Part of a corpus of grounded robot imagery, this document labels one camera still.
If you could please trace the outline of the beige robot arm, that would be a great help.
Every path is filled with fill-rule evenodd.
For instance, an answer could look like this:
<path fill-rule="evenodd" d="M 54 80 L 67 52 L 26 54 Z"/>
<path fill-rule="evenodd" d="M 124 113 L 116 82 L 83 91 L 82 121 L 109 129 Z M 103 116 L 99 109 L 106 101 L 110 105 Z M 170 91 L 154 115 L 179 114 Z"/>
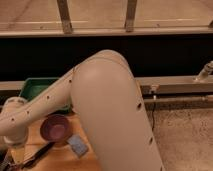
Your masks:
<path fill-rule="evenodd" d="M 33 122 L 71 104 L 102 171 L 165 171 L 141 90 L 126 59 L 101 50 L 28 103 L 0 113 L 0 136 L 22 138 Z"/>

